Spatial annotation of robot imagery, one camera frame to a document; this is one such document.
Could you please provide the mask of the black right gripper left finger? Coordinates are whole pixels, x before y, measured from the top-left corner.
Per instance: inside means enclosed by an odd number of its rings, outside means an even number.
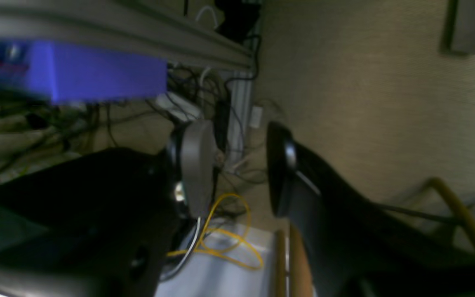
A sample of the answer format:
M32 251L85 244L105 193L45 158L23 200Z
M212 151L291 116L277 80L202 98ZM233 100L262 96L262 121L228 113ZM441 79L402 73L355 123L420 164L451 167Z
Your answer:
M152 297L183 219L203 219L216 154L209 120L157 155L116 147L0 185L0 295Z

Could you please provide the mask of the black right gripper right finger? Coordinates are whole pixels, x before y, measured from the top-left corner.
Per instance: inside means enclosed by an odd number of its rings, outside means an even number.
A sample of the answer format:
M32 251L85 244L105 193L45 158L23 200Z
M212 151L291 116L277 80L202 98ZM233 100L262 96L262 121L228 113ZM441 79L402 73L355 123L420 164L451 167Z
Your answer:
M299 231L319 297L475 297L475 253L387 214L281 123L266 160L272 212Z

